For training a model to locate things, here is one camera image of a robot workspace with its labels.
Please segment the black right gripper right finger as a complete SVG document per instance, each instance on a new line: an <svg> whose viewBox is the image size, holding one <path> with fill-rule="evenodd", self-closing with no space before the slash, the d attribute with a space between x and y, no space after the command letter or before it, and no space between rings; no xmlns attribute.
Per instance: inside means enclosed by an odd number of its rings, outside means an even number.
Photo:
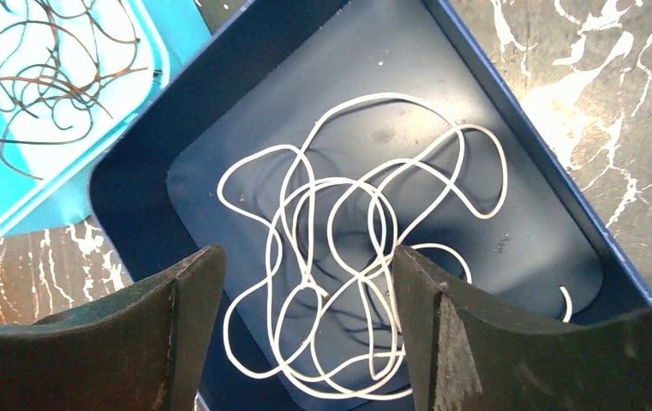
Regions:
<svg viewBox="0 0 652 411"><path fill-rule="evenodd" d="M652 307L564 323L403 246L393 281L418 410L652 410Z"/></svg>

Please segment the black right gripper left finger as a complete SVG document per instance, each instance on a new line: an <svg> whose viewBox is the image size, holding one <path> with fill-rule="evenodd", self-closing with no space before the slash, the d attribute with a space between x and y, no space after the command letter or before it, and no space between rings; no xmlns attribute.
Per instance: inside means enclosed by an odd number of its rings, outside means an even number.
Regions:
<svg viewBox="0 0 652 411"><path fill-rule="evenodd" d="M30 325L0 326L0 410L191 410L226 254L173 266Z"/></svg>

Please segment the dark blue plastic tray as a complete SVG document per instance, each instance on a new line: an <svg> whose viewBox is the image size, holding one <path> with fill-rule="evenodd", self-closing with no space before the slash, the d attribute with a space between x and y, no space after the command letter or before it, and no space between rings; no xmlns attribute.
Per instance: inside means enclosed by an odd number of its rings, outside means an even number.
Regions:
<svg viewBox="0 0 652 411"><path fill-rule="evenodd" d="M235 297L265 276L267 230L225 208L218 181L250 154L301 145L337 104L379 92L436 111L392 101L337 116L308 153L317 176L358 178L417 154L452 122L473 123L428 164L458 166L464 192L486 211L501 182L494 133L505 148L505 204L481 220L449 196L406 242L454 247L478 288L549 318L564 310L561 287L580 325L652 306L649 286L446 1L248 2L96 166L94 216L137 281L220 245L233 351L264 370L275 362L267 291Z"/></svg>

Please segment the teal plastic tray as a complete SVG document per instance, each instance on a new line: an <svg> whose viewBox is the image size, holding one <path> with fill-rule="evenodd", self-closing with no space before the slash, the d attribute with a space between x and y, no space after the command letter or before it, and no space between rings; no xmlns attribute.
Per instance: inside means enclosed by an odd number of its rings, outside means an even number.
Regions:
<svg viewBox="0 0 652 411"><path fill-rule="evenodd" d="M198 1L0 1L0 238L87 218L93 166L210 36Z"/></svg>

